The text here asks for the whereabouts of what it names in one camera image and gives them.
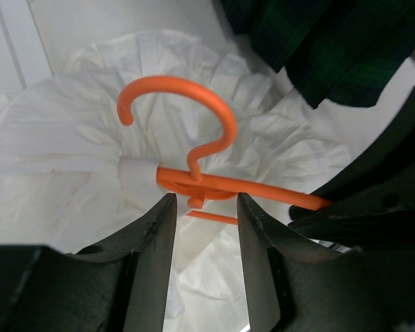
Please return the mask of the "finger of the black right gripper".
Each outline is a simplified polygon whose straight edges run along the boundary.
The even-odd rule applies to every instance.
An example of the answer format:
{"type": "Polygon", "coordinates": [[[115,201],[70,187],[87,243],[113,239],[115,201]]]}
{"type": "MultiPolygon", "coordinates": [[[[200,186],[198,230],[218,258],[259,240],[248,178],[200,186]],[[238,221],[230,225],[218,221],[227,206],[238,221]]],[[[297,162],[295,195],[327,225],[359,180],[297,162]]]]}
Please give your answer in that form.
{"type": "Polygon", "coordinates": [[[289,227],[305,237],[366,250],[415,248],[415,86],[378,138],[314,195],[331,205],[289,210],[289,227]]]}

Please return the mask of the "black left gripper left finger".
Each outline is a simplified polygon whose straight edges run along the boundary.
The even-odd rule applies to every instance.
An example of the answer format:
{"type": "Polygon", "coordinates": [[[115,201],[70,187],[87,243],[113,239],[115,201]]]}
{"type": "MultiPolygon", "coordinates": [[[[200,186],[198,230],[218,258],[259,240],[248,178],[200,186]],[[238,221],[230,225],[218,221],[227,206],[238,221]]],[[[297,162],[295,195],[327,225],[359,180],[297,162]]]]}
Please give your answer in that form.
{"type": "Polygon", "coordinates": [[[177,198],[75,254],[0,245],[0,331],[161,331],[177,198]]]}

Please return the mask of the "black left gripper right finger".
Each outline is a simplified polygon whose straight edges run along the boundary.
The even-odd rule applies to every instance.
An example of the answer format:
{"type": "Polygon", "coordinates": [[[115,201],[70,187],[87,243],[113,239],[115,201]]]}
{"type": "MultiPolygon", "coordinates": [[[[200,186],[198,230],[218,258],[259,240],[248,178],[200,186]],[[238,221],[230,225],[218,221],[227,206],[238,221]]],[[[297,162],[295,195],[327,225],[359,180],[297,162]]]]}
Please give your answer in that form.
{"type": "Polygon", "coordinates": [[[415,331],[415,249],[341,253],[237,198],[252,331],[415,331]]]}

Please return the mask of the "white cloth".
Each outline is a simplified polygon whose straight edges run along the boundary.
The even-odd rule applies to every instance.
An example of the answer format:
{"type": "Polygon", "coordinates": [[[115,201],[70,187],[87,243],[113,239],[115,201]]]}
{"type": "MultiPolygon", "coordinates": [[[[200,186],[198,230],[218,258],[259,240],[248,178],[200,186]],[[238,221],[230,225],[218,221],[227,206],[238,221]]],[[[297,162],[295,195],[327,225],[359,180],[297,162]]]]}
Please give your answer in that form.
{"type": "Polygon", "coordinates": [[[174,31],[130,34],[74,54],[63,73],[0,97],[0,243],[78,252],[141,217],[164,195],[158,165],[187,169],[193,148],[222,126],[203,105],[170,93],[133,104],[126,127],[116,100],[130,82],[173,75],[202,84],[231,108],[238,134],[203,158],[206,174],[309,193],[351,161],[320,133],[302,97],[235,52],[174,31]]]}

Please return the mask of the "green plaid skirt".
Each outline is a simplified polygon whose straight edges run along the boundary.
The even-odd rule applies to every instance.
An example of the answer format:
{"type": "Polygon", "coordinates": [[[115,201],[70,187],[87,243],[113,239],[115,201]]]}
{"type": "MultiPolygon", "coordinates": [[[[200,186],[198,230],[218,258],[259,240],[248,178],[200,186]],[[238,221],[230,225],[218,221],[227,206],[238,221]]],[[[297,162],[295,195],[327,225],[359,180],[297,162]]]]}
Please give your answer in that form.
{"type": "Polygon", "coordinates": [[[222,1],[237,35],[306,102],[373,107],[415,50],[415,1],[222,1]]]}

